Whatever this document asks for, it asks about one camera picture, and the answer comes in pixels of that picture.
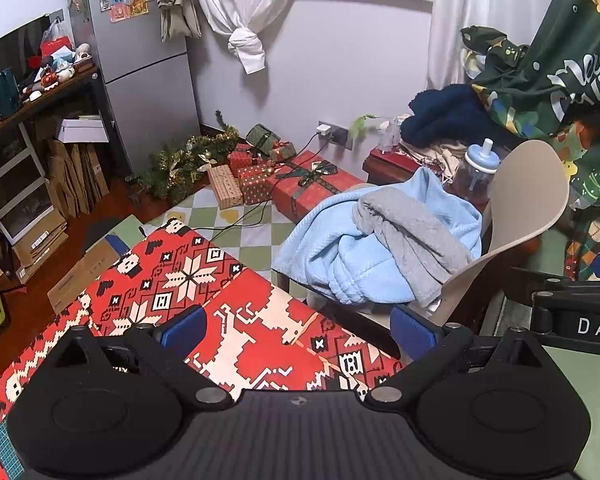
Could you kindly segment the leaning cardboard sheets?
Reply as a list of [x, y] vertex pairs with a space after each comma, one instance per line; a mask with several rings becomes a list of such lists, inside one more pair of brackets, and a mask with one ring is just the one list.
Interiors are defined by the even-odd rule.
[[102, 164], [93, 144], [47, 141], [48, 190], [65, 218], [89, 214], [109, 193]]

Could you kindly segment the red patterned christmas tablecloth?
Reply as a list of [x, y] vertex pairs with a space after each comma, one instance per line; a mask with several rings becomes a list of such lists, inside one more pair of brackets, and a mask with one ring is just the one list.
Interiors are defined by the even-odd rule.
[[0, 479], [22, 471], [7, 414], [62, 336], [84, 326], [117, 337], [140, 325], [233, 398], [247, 389], [365, 396], [402, 367], [391, 342], [318, 313], [171, 219], [117, 262], [93, 266], [1, 374]]

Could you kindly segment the grey polo shirt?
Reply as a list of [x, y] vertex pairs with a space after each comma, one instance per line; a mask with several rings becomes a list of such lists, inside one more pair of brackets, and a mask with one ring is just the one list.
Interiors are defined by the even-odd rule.
[[422, 203], [398, 188], [383, 186], [362, 196], [352, 212], [355, 226], [366, 235], [375, 235], [388, 249], [423, 307], [433, 304], [442, 286], [472, 263], [470, 250], [448, 226], [452, 219], [439, 219], [431, 208], [438, 205], [450, 214], [457, 206], [463, 226], [481, 224], [480, 214], [466, 200], [447, 192], [441, 198], [440, 203]]

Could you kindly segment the silver refrigerator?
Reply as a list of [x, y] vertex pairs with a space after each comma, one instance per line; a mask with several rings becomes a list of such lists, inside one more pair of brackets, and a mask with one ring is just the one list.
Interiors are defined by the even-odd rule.
[[89, 44], [130, 170], [199, 132], [185, 39], [161, 39], [158, 0], [68, 0], [73, 38]]

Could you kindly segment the blue lid water bottle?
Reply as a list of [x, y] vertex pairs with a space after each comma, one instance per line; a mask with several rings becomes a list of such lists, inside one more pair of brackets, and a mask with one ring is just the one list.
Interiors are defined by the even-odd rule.
[[489, 186], [500, 165], [491, 139], [469, 145], [451, 182], [451, 193], [482, 207], [489, 200]]

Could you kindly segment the large red gift box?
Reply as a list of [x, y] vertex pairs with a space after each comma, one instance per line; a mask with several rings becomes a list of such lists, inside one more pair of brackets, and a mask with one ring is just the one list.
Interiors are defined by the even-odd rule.
[[326, 198], [362, 183], [311, 151], [281, 162], [266, 180], [273, 204], [293, 222], [299, 222]]

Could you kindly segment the light blue fleece blanket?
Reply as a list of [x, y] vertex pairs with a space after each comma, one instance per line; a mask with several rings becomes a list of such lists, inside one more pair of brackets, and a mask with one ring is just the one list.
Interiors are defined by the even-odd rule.
[[[408, 304], [416, 301], [392, 255], [375, 235], [362, 233], [352, 212], [358, 200], [383, 186], [398, 188], [422, 203], [442, 201], [445, 192], [438, 177], [420, 168], [410, 180], [398, 184], [367, 185], [326, 198], [313, 208], [280, 246], [273, 269], [340, 304]], [[463, 226], [460, 208], [444, 214], [438, 205], [431, 210], [448, 224], [453, 235], [470, 250], [472, 262], [481, 255], [480, 226]]]

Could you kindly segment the christmas garland with lights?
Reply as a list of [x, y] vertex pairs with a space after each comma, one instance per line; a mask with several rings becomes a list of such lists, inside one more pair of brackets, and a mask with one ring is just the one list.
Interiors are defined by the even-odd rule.
[[180, 144], [164, 144], [161, 151], [149, 154], [149, 167], [126, 178], [158, 200], [177, 204], [193, 191], [207, 172], [227, 161], [240, 135], [235, 126], [224, 122], [222, 113], [215, 112], [219, 131], [191, 136]]

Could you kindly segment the green christmas blanket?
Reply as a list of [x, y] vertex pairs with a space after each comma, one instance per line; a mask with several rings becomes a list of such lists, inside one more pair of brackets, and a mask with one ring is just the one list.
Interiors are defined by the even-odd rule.
[[600, 256], [600, 0], [552, 0], [531, 44], [482, 26], [460, 32], [484, 58], [472, 80], [490, 118], [519, 139], [550, 144], [574, 212], [565, 274], [596, 280]]

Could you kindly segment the beige hanging bag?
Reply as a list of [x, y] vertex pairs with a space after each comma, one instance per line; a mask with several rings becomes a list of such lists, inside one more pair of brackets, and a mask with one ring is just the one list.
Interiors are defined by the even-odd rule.
[[201, 37], [194, 0], [158, 0], [158, 8], [163, 42], [179, 36]]

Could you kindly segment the wall power outlet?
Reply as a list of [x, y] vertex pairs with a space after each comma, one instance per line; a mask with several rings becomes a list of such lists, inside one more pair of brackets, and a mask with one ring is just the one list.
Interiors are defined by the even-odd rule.
[[325, 142], [336, 144], [346, 150], [352, 150], [353, 140], [347, 128], [329, 124], [328, 122], [319, 122], [316, 126], [316, 133]]

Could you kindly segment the flat cardboard box mianshu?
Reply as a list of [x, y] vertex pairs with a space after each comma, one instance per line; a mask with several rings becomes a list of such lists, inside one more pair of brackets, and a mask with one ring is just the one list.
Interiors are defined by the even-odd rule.
[[61, 314], [69, 304], [130, 250], [125, 242], [114, 234], [106, 235], [96, 243], [47, 293], [55, 314]]

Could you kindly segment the white drawer shelf unit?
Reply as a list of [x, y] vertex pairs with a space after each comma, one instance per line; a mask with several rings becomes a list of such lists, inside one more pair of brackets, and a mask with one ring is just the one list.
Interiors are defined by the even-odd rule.
[[23, 124], [0, 131], [0, 231], [18, 243], [54, 210], [46, 173]]

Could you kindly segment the beige plastic chair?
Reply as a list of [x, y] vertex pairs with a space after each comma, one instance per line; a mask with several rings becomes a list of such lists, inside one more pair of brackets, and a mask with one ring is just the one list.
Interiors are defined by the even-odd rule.
[[[436, 324], [446, 322], [481, 270], [496, 256], [533, 240], [557, 222], [565, 211], [569, 184], [562, 162], [545, 142], [531, 140], [518, 145], [498, 167], [490, 184], [490, 202], [482, 215], [481, 255], [453, 275], [434, 304], [423, 308], [408, 304]], [[366, 307], [365, 304], [344, 304]]]

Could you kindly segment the dark blue fleece garment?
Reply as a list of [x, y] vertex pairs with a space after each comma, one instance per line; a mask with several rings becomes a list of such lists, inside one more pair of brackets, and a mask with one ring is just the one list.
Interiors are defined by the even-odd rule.
[[426, 148], [441, 140], [495, 145], [510, 143], [509, 133], [494, 122], [468, 84], [450, 84], [443, 89], [419, 92], [408, 104], [412, 114], [401, 124], [401, 140]]

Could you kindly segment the beige patterned gift box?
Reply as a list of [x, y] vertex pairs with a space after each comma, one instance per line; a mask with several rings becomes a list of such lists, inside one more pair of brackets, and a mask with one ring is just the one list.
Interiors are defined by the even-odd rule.
[[208, 177], [216, 201], [221, 209], [242, 204], [242, 191], [238, 181], [230, 171], [230, 166], [214, 166], [208, 170]]

